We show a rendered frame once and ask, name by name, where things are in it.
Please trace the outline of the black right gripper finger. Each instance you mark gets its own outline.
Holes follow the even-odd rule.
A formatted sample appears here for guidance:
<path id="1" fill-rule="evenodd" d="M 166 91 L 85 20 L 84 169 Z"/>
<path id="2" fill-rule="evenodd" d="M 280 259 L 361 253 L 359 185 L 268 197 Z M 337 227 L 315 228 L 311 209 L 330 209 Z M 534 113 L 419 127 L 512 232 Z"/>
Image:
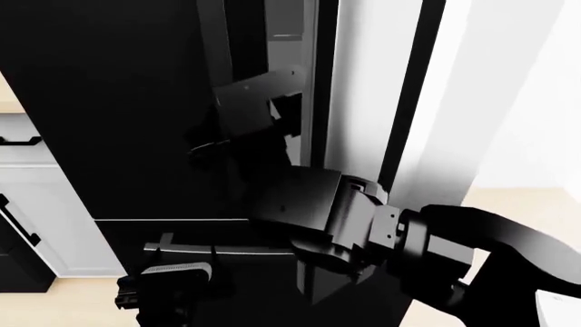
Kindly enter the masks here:
<path id="1" fill-rule="evenodd" d="M 215 160 L 225 154 L 228 151 L 229 146 L 230 140 L 225 139 L 195 146 L 187 154 L 191 161 Z"/>
<path id="2" fill-rule="evenodd" d="M 279 114 L 274 126 L 282 135 L 296 137 L 301 133 L 301 93 L 284 95 L 271 100 Z"/>

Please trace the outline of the black fridge narrow door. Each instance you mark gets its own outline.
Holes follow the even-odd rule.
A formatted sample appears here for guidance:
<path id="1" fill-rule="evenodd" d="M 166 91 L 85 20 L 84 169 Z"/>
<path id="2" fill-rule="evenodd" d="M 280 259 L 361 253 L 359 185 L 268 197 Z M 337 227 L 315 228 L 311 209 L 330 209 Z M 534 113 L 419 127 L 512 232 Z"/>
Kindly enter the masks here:
<path id="1" fill-rule="evenodd" d="M 272 166 L 300 165 L 300 141 L 309 137 L 312 110 L 308 101 L 314 92 L 316 45 L 321 0 L 224 0 L 231 80 L 298 65 L 305 70 L 301 93 L 301 133 L 282 135 L 274 126 L 280 116 L 271 100 L 273 125 L 230 140 L 229 151 L 241 168 L 253 171 Z"/>

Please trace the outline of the black fridge bottom drawer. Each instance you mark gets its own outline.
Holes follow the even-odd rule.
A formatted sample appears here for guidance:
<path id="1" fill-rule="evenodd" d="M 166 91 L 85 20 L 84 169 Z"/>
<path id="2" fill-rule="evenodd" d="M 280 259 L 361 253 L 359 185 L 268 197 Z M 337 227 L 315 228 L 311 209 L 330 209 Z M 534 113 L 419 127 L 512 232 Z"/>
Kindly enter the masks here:
<path id="1" fill-rule="evenodd" d="M 97 226 L 127 275 L 152 266 L 209 263 L 210 255 L 143 249 L 173 233 L 178 244 L 285 249 L 247 220 L 98 220 Z M 304 266 L 294 255 L 218 255 L 193 327 L 399 327 L 411 300 L 380 270 L 358 281 Z"/>

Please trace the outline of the black fridge wide door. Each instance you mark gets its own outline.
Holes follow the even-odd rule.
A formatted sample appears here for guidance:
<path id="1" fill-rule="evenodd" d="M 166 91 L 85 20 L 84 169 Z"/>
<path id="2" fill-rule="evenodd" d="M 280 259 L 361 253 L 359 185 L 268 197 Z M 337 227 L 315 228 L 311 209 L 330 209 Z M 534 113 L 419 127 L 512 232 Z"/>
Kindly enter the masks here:
<path id="1" fill-rule="evenodd" d="M 204 23 L 264 0 L 0 0 L 0 73 L 95 220 L 244 214 L 226 165 L 193 168 L 212 123 Z"/>

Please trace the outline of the white tall side panel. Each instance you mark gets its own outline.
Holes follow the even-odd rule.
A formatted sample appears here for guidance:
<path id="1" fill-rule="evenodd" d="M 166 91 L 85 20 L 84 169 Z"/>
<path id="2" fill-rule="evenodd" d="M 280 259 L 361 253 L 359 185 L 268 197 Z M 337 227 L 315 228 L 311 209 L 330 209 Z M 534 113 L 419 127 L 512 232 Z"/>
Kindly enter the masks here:
<path id="1" fill-rule="evenodd" d="M 422 0 L 340 0 L 324 165 L 376 181 Z"/>

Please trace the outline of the white kitchen cabinet door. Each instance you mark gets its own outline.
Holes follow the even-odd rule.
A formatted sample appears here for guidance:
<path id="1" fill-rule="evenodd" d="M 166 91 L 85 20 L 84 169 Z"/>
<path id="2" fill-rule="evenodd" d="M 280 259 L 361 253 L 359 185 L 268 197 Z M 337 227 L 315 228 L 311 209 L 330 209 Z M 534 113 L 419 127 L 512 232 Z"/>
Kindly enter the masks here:
<path id="1" fill-rule="evenodd" d="M 58 277 L 121 277 L 117 257 L 60 168 L 0 166 L 7 211 L 40 242 L 34 251 Z"/>

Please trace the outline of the black vertical trim strip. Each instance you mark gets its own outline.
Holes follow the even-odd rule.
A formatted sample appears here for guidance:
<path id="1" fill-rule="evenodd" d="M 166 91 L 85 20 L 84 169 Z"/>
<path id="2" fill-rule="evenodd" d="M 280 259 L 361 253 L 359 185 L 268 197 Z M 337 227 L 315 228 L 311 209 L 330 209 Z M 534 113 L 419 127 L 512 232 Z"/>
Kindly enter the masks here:
<path id="1" fill-rule="evenodd" d="M 421 0 L 399 101 L 379 171 L 379 184 L 390 193 L 395 182 L 426 78 L 447 0 Z"/>

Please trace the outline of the black low cabinet box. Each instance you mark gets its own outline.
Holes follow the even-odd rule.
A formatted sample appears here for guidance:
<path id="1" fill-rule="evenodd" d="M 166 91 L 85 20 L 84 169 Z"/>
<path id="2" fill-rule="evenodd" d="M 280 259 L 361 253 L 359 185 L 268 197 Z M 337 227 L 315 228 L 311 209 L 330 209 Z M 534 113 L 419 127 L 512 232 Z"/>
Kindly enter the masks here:
<path id="1" fill-rule="evenodd" d="M 47 293 L 54 272 L 0 216 L 0 293 Z"/>

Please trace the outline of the white kitchen cabinet drawer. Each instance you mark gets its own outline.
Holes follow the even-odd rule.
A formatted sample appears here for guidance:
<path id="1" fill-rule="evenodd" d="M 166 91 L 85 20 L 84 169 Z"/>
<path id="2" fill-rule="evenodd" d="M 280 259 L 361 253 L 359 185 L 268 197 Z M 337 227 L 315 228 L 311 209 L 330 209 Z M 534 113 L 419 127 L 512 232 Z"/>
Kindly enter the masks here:
<path id="1" fill-rule="evenodd" d="M 27 114 L 0 114 L 0 136 L 7 141 L 39 135 Z M 0 164 L 56 164 L 56 160 L 42 141 L 36 146 L 0 146 Z"/>

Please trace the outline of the light wood countertop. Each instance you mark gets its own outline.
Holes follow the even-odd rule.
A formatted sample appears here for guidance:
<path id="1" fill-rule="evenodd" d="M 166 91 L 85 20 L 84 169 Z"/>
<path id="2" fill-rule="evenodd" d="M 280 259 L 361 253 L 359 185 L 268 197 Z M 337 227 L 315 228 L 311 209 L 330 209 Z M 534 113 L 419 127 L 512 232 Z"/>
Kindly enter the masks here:
<path id="1" fill-rule="evenodd" d="M 25 114 L 25 109 L 2 73 L 0 73 L 0 114 Z"/>

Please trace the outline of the white robot torso part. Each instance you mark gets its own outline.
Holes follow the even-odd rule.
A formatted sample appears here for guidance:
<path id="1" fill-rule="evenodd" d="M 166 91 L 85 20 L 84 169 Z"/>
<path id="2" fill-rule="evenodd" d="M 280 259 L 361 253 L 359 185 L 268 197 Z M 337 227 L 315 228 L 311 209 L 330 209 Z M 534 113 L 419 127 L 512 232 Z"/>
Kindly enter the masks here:
<path id="1" fill-rule="evenodd" d="M 581 327 L 581 299 L 538 290 L 536 305 L 540 327 Z"/>

